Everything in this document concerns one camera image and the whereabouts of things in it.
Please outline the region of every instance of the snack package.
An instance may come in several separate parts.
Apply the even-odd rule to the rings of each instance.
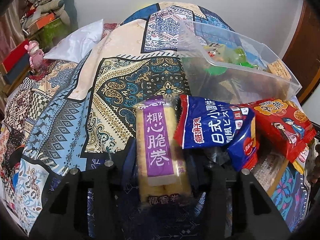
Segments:
[[[305,149],[299,153],[298,157],[296,160],[292,163],[295,169],[300,172],[301,174],[304,173],[304,167],[306,164],[307,157],[309,155],[309,147],[306,144]]]
[[[180,95],[182,113],[174,138],[182,149],[223,146],[242,127],[249,108]]]
[[[257,162],[254,112],[207,98],[180,95],[182,113],[174,138],[183,149],[221,147],[239,171]]]
[[[271,64],[268,64],[268,72],[270,72],[274,75],[277,75],[279,77],[282,77],[282,78],[289,80],[289,81],[292,79],[286,66],[279,59]]]
[[[280,99],[264,99],[242,106],[254,110],[260,132],[291,163],[316,135],[306,115]]]
[[[297,104],[295,102],[289,101],[289,100],[286,100],[284,102],[287,103],[289,106],[292,106],[293,108],[299,110],[299,107],[297,106]]]
[[[247,57],[242,47],[230,49],[224,44],[211,43],[210,45],[204,46],[204,49],[215,61],[253,68],[253,66],[247,62]]]
[[[139,194],[150,205],[191,194],[182,150],[173,139],[177,120],[172,101],[158,97],[134,106]]]
[[[236,171],[252,169],[258,162],[254,112],[250,109],[242,128],[227,148],[231,164]]]

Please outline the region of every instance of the pink toy figure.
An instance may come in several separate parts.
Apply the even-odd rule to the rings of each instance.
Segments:
[[[30,55],[30,67],[38,73],[40,72],[40,69],[45,70],[45,66],[43,64],[44,52],[42,49],[39,49],[39,43],[37,41],[30,41],[29,45],[25,45],[24,48]]]

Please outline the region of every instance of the bed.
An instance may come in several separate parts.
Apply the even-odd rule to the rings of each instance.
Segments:
[[[153,4],[120,25],[106,25],[106,36],[79,64],[55,61],[41,81],[26,78],[9,98],[0,135],[2,198],[27,235],[69,169],[95,169],[135,136],[134,104],[152,95],[190,94],[177,55],[179,19],[233,31],[200,6]],[[15,150],[21,145],[20,159]],[[304,177],[287,167],[272,200],[291,230],[306,213],[308,192]],[[90,236],[93,197],[89,191]],[[197,239],[204,199],[155,215],[139,208],[138,187],[128,183],[117,196],[125,237]],[[231,230],[230,202],[228,207],[226,234]]]

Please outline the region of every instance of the purple label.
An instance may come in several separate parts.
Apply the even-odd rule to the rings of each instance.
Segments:
[[[148,177],[174,174],[163,104],[149,100],[142,107]]]

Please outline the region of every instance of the clear plastic container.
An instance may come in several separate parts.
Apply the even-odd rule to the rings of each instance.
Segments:
[[[178,54],[193,96],[232,104],[242,104],[265,98],[289,100],[301,89],[296,77],[288,81],[271,73],[241,65],[214,61],[204,46],[225,44],[244,48],[250,64],[267,68],[280,59],[268,46],[233,31],[208,24],[180,21]]]

